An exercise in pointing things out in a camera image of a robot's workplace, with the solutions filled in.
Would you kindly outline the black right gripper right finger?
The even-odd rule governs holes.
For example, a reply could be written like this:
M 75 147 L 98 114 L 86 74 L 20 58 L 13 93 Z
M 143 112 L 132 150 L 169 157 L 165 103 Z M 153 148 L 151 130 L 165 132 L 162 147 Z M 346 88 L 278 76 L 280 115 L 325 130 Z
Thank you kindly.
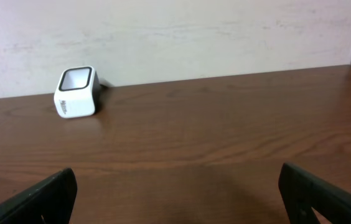
M 291 223 L 351 223 L 351 194 L 294 164 L 284 163 L 278 188 Z

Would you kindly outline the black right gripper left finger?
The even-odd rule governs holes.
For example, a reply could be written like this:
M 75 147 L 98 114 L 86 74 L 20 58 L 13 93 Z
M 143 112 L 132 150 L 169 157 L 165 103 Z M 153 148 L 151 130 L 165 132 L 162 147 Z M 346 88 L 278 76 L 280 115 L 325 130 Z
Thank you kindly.
M 69 223 L 76 196 L 75 174 L 63 169 L 0 203 L 0 223 Z

